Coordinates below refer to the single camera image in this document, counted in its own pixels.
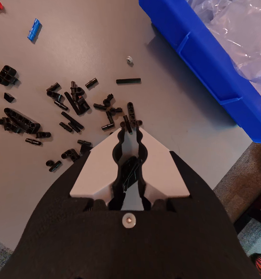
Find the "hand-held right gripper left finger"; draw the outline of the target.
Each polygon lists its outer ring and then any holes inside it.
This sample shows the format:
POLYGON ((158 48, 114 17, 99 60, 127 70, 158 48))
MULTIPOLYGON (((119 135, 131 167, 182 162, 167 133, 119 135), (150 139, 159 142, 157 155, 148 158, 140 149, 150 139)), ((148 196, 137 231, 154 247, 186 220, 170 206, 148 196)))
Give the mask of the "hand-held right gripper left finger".
POLYGON ((119 128, 89 153, 70 196, 103 200, 110 210, 121 210, 125 192, 121 184, 120 159, 125 129, 119 128))

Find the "pile of black lego pieces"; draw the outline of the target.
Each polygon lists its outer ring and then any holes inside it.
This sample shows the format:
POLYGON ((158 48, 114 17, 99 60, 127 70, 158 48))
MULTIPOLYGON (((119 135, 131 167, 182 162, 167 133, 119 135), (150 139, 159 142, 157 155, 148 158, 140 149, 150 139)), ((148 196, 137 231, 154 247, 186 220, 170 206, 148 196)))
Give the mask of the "pile of black lego pieces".
MULTIPOLYGON (((18 81, 18 79, 16 78, 16 74, 17 71, 14 68, 10 67, 9 65, 5 65, 0 71, 0 84, 3 86, 8 86, 10 84, 15 85, 15 83, 18 81)), ((67 120, 69 120, 68 124, 60 122, 59 125, 70 133, 72 131, 79 133, 84 129, 84 127, 66 113, 68 107, 61 102, 63 95, 57 92, 59 88, 60 84, 54 83, 48 89, 46 89, 47 96, 54 100, 54 104, 63 110, 61 114, 67 120)), ((77 86, 74 81, 71 82, 70 89, 71 93, 69 94, 68 92, 65 92, 64 95, 66 96, 76 114, 82 115, 90 110, 90 106, 83 97, 85 93, 84 90, 81 87, 77 86)), ((113 98, 113 94, 109 94, 107 98, 103 100, 102 105, 96 103, 94 103, 93 105, 94 108, 96 108, 97 110, 105 111, 107 114, 109 124, 101 128, 103 131, 113 128, 115 126, 113 116, 123 112, 122 108, 120 107, 111 107, 111 100, 113 98)), ((133 104, 131 102, 127 104, 127 109, 129 116, 123 116, 124 121, 120 123, 120 126, 122 128, 127 128, 128 132, 132 134, 132 129, 142 126, 143 122, 141 120, 136 120, 133 104)), ((4 113, 6 114, 6 117, 0 118, 0 125, 4 127, 5 131, 10 131, 16 134, 19 134, 21 132, 25 132, 26 134, 35 134, 36 139, 51 137, 50 132, 39 131, 41 125, 38 122, 31 120, 29 117, 21 114, 20 112, 11 108, 5 108, 4 113)))

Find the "blue lego pin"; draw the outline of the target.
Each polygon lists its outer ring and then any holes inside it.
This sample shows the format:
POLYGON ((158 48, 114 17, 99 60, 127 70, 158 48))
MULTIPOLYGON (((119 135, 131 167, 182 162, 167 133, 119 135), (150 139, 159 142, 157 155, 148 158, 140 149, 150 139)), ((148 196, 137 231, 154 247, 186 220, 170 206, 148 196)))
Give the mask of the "blue lego pin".
POLYGON ((37 36, 37 33, 41 27, 41 23, 38 19, 35 19, 33 22, 33 25, 31 29, 29 30, 27 38, 33 43, 35 40, 35 37, 37 36))

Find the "black curved lego panel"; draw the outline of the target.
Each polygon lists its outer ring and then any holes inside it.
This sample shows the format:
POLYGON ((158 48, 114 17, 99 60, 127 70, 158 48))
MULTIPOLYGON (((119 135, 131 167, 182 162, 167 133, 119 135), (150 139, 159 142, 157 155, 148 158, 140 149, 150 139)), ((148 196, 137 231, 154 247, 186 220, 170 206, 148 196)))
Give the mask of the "black curved lego panel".
POLYGON ((127 159, 121 167, 122 177, 121 184, 123 191, 126 192, 139 178, 139 166, 141 159, 136 156, 132 156, 127 159))

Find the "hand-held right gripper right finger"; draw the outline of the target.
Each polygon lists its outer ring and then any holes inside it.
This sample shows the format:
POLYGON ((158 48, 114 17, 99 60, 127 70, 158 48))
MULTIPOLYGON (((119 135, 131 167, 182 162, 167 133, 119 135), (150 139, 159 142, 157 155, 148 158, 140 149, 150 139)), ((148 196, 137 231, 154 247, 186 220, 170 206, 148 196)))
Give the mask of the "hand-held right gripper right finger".
POLYGON ((146 132, 136 129, 139 145, 138 190, 143 209, 150 210, 156 200, 187 198, 190 192, 170 150, 146 132))

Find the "blue plastic bin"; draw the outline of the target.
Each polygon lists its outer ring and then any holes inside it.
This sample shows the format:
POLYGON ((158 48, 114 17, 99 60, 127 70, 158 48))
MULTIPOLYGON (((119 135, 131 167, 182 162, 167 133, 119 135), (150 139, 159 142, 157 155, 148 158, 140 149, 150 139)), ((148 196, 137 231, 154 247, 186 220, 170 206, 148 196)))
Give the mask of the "blue plastic bin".
POLYGON ((140 7, 233 120, 261 143, 261 95, 235 70, 216 38, 185 0, 141 0, 140 7))

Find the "clear plastic bag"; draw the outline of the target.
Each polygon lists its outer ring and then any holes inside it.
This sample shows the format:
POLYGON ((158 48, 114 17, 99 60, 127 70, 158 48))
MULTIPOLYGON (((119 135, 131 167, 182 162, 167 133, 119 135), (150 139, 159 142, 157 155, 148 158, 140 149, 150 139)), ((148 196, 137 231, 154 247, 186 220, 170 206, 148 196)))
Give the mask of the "clear plastic bag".
POLYGON ((193 11, 246 80, 261 85, 261 0, 190 0, 193 11))

